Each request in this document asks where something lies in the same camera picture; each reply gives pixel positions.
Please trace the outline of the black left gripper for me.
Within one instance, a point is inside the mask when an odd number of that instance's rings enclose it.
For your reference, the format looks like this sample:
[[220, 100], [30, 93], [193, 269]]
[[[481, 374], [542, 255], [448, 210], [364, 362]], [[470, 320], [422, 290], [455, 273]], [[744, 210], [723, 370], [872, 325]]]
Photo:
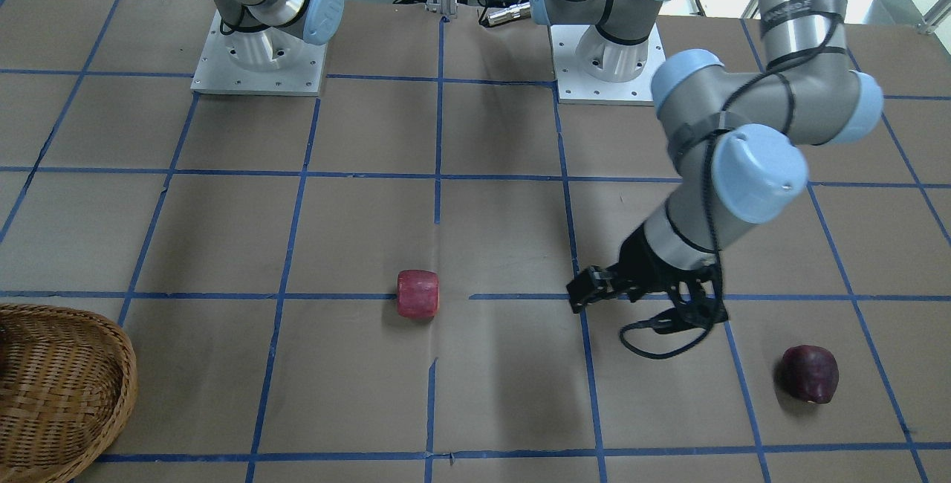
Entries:
[[702, 261], [697, 269], [680, 269], [657, 255], [646, 239], [646, 228], [638, 227], [622, 243], [616, 266], [588, 266], [566, 285], [566, 291], [573, 314], [581, 314], [588, 305], [621, 294], [635, 302], [646, 294], [664, 293], [673, 307], [653, 317], [653, 331], [675, 334], [711, 328], [730, 319], [722, 300], [707, 296], [707, 282], [713, 284], [716, 294], [716, 260], [710, 265]]

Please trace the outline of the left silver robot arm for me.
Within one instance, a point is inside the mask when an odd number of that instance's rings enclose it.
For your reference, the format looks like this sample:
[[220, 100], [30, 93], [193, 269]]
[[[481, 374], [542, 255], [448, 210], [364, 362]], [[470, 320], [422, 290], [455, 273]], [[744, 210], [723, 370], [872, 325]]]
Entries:
[[759, 0], [761, 73], [734, 73], [704, 49], [672, 54], [651, 78], [657, 120], [681, 184], [607, 268], [567, 286], [575, 314], [625, 294], [665, 293], [673, 308], [638, 323], [668, 334], [727, 319], [721, 255], [789, 205], [808, 182], [801, 147], [852, 143], [877, 126], [884, 97], [849, 66], [846, 0]]

